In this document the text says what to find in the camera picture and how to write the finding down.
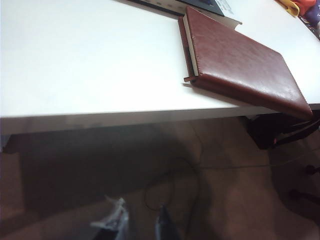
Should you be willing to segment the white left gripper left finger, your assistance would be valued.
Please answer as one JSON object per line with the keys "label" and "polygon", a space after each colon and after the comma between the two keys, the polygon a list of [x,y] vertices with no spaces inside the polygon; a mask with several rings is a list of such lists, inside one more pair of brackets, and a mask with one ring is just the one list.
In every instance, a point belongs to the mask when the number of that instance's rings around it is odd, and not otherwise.
{"label": "white left gripper left finger", "polygon": [[100,220],[90,223],[92,228],[99,229],[93,240],[129,240],[129,211],[126,201],[105,196],[111,204],[109,213]]}

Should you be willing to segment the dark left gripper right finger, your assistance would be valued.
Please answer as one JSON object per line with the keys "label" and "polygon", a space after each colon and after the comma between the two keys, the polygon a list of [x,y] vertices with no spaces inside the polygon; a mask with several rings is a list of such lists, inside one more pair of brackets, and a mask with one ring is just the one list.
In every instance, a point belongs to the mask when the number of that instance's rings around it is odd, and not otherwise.
{"label": "dark left gripper right finger", "polygon": [[159,214],[156,218],[155,239],[156,240],[181,240],[182,239],[165,205],[162,205],[160,207]]}

